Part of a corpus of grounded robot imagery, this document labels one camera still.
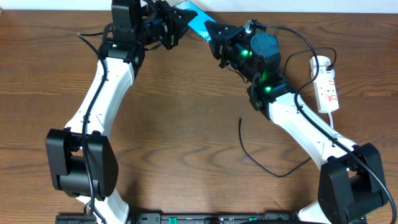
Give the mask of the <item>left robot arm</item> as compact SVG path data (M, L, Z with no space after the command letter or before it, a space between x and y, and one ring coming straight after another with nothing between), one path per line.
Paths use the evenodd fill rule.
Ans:
M81 215L57 215L57 223L126 223L129 205L116 190L119 166L110 144L114 119L146 53L176 47L197 16L166 1L113 1L112 22L94 47L93 82L63 129L45 139L53 187L84 204Z

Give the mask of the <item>turquoise screen smartphone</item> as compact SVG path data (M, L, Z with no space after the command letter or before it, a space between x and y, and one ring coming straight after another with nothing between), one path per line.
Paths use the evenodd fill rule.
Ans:
M189 29L201 37L205 42L209 42L211 37L205 27L206 21L215 22L205 11L189 0L182 1L174 5L174 8L181 10L195 11L198 15L188 23Z

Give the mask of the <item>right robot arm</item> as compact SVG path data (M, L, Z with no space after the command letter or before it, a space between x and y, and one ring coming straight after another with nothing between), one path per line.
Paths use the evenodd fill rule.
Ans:
M287 131L320 170L315 202L296 212L295 223L353 223L393 204L379 151L358 145L315 114L281 74L277 37L267 26L206 21L210 49L221 67L231 66L250 82L252 107Z

